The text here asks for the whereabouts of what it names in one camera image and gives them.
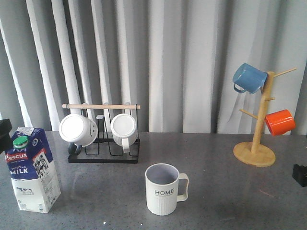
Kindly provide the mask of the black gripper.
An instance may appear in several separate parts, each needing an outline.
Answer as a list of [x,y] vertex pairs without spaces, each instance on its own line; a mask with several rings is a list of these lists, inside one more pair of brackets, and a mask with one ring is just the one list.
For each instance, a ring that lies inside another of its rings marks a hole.
[[302,186],[307,186],[307,167],[294,164],[292,177]]
[[12,147],[12,139],[10,137],[10,131],[12,124],[10,119],[3,119],[0,121],[0,152],[10,149]]

